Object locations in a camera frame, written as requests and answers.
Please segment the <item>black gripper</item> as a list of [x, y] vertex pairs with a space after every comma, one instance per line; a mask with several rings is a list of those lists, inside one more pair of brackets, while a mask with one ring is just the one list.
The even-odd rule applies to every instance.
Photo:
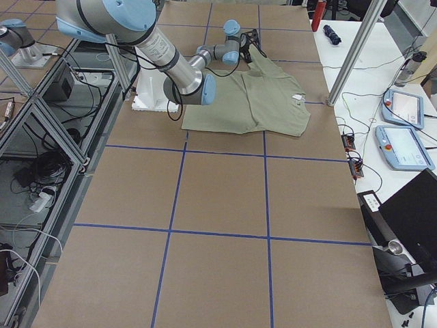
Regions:
[[246, 31], [240, 35], [240, 55], [243, 60], [250, 64], [252, 62], [250, 46], [259, 48], [259, 35], [256, 29]]

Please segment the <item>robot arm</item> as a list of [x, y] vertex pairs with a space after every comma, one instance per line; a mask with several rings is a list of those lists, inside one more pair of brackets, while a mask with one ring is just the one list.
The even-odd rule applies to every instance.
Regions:
[[93, 43], [105, 43], [113, 34], [120, 45], [134, 46], [153, 67], [167, 75], [165, 96], [180, 105], [210, 105], [216, 96], [216, 80], [203, 69], [213, 60], [234, 65], [243, 57], [251, 62], [250, 46], [258, 46], [257, 30], [242, 33], [235, 20], [224, 26], [224, 44], [203, 45], [186, 60], [156, 26], [153, 1], [57, 1], [60, 32]]
[[59, 54], [56, 46], [38, 44], [18, 18], [1, 21], [1, 50], [17, 68], [43, 68]]

